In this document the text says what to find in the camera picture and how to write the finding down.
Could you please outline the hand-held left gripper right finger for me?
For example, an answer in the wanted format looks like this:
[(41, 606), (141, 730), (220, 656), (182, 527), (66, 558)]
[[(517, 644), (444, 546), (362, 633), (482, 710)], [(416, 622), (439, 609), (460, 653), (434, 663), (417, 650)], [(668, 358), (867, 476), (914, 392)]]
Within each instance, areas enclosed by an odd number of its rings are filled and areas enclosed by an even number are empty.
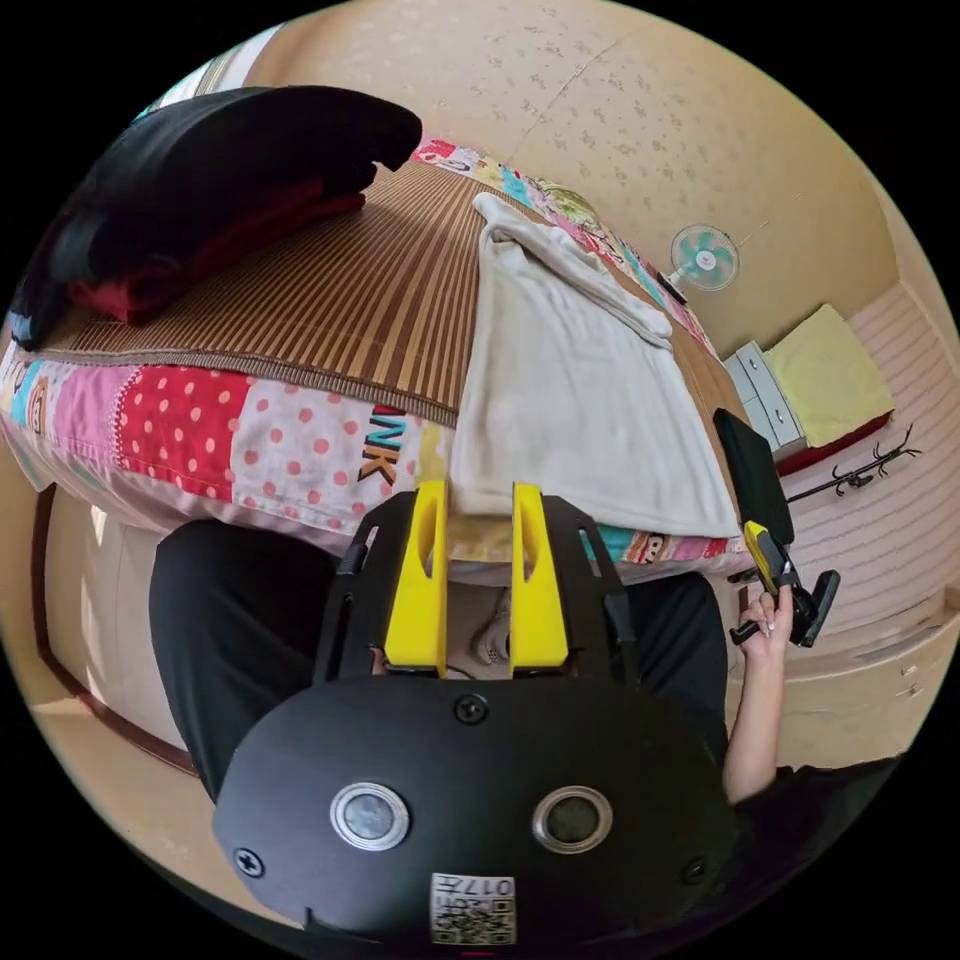
[(536, 486), (516, 483), (512, 493), (511, 670), (557, 671), (567, 657), (543, 497)]

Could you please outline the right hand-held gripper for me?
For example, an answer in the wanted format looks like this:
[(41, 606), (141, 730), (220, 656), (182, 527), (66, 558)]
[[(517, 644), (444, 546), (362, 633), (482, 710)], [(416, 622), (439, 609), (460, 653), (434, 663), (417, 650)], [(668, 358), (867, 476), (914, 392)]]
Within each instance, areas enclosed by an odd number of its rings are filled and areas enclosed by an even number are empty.
[(790, 594), (791, 632), (789, 642), (798, 647), (812, 647), (822, 628), (822, 576), (819, 576), (815, 589), (807, 590), (801, 581), (794, 561), (789, 558), (782, 546), (770, 531), (760, 523), (747, 521), (743, 526), (743, 537), (747, 550), (753, 560), (751, 574), (762, 585), (761, 596), (770, 603), (753, 609), (750, 616), (744, 614), (743, 621), (729, 630), (730, 639), (735, 646), (741, 646), (750, 637), (762, 632), (767, 626), (766, 614), (771, 612), (770, 620), (780, 609), (779, 595), (786, 590)]

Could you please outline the person's right hand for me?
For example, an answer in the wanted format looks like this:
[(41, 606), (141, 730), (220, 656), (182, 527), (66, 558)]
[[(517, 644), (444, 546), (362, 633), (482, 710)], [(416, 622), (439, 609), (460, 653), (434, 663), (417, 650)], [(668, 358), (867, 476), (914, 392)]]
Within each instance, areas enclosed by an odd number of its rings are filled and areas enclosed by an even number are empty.
[(740, 645), (748, 666), (783, 666), (793, 619), (793, 591), (788, 585), (780, 587), (776, 595), (763, 592), (748, 605), (741, 617), (742, 625), (757, 627)]

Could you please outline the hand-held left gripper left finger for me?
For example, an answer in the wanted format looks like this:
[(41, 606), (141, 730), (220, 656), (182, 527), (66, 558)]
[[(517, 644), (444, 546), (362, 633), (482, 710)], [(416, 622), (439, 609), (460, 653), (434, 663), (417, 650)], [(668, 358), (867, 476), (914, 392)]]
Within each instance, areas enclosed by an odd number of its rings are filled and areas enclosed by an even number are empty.
[(447, 671), (448, 499), (445, 480), (414, 492), (383, 647), (395, 673)]

